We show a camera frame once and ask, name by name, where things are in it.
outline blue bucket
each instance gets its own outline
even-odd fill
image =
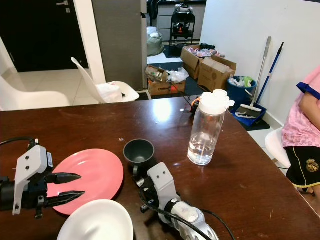
[[[233,78],[238,82],[240,81],[240,76],[234,76]],[[247,102],[251,102],[252,97],[248,93],[246,93],[245,90],[247,90],[249,93],[253,95],[255,92],[256,86],[257,86],[257,83],[254,80],[251,82],[251,86],[249,87],[235,86],[230,83],[230,79],[226,81],[226,89],[228,92],[228,97],[231,100],[235,101],[235,106],[244,104]]]

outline trash bag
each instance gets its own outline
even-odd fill
[[[100,96],[107,104],[119,103],[122,101],[121,89],[113,83],[114,81],[96,85],[96,89]]]
[[[183,68],[179,67],[178,71],[167,71],[169,75],[167,82],[173,82],[175,84],[181,83],[189,77],[188,72]]]
[[[146,54],[148,57],[162,53],[164,48],[162,44],[162,34],[160,32],[153,32],[148,36],[146,41]]]

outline pink plate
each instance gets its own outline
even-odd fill
[[[79,198],[54,207],[56,211],[66,215],[71,215],[82,205],[93,200],[112,199],[124,179],[124,168],[120,159],[103,149],[88,149],[75,153],[62,161],[53,173],[73,173],[82,176],[81,179],[64,184],[48,184],[48,197],[72,190],[85,191]]]

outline mop handle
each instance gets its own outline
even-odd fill
[[[262,64],[261,64],[261,68],[260,68],[260,72],[259,72],[259,77],[258,77],[258,80],[256,82],[256,86],[255,86],[255,90],[254,90],[254,95],[252,97],[252,101],[251,101],[251,104],[250,106],[253,107],[254,106],[254,103],[255,103],[255,99],[256,99],[256,96],[257,96],[257,93],[258,93],[258,86],[259,86],[259,82],[260,82],[260,79],[261,79],[261,75],[262,75],[262,72],[264,70],[264,65],[265,65],[265,61],[266,61],[266,58],[268,56],[268,52],[269,52],[269,47],[270,47],[270,43],[271,43],[271,36],[268,37],[267,41],[266,41],[266,45],[265,45],[265,49],[264,49],[264,54],[263,54],[263,60],[262,60]]]
[[[256,104],[259,103],[259,100],[260,100],[260,98],[261,98],[261,96],[262,96],[262,93],[264,92],[264,90],[265,90],[265,88],[266,88],[266,85],[267,85],[267,83],[268,83],[268,81],[269,81],[269,78],[270,78],[270,76],[271,76],[271,74],[272,74],[272,71],[274,70],[274,67],[275,67],[275,65],[276,65],[276,63],[277,63],[277,61],[278,61],[278,58],[279,58],[279,55],[280,55],[280,53],[281,53],[281,51],[282,51],[282,47],[283,47],[283,46],[284,46],[284,42],[281,44],[281,47],[279,48],[278,53],[277,53],[276,56],[275,56],[275,59],[274,59],[274,61],[273,61],[272,67],[271,67],[271,69],[270,69],[270,72],[269,72],[268,76],[266,77],[266,80],[265,80],[265,82],[264,82],[264,84],[263,84],[263,87],[262,87],[261,92],[260,92],[260,94],[259,94],[259,96],[258,96],[258,99],[256,100]]]

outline doorway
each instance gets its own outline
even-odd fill
[[[73,0],[1,0],[0,36],[18,72],[88,68]]]

